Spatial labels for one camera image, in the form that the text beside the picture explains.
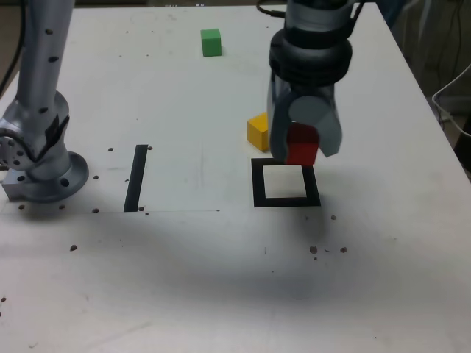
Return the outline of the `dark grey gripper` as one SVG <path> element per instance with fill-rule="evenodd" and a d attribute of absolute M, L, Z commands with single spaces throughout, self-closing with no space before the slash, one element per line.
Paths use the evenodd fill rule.
<path fill-rule="evenodd" d="M 309 76 L 272 71 L 267 93 L 269 148 L 286 164 L 288 128 L 293 122 L 313 127 L 326 157 L 339 153 L 342 130 L 335 103 L 335 85 L 318 85 Z"/>

